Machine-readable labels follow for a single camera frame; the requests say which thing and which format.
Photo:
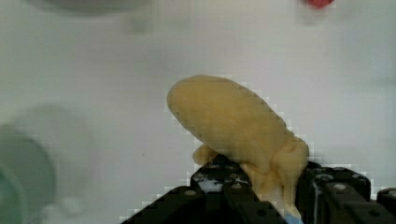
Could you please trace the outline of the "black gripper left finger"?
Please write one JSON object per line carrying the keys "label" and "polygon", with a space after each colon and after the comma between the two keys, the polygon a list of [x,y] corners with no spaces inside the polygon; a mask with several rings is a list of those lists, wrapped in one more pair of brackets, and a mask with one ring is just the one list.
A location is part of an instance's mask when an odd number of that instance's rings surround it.
{"label": "black gripper left finger", "polygon": [[191,176],[121,224],[287,224],[271,203],[262,202],[248,175],[218,155]]}

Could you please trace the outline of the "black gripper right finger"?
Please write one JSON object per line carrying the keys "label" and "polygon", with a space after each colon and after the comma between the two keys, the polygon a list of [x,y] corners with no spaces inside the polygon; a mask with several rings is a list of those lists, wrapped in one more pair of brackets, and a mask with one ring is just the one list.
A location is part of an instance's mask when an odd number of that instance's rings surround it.
{"label": "black gripper right finger", "polygon": [[304,224],[395,224],[395,188],[371,199],[371,181],[344,167],[323,167],[310,161],[296,194]]}

